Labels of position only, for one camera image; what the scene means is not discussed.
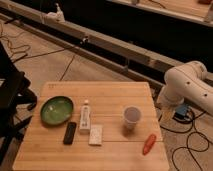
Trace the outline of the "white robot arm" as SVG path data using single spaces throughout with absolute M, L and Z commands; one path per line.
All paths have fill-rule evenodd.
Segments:
M 178 106 L 184 99 L 192 101 L 204 111 L 213 114 L 213 86 L 204 82 L 207 69 L 200 61 L 191 61 L 172 67 L 164 75 L 157 102 L 162 106 Z

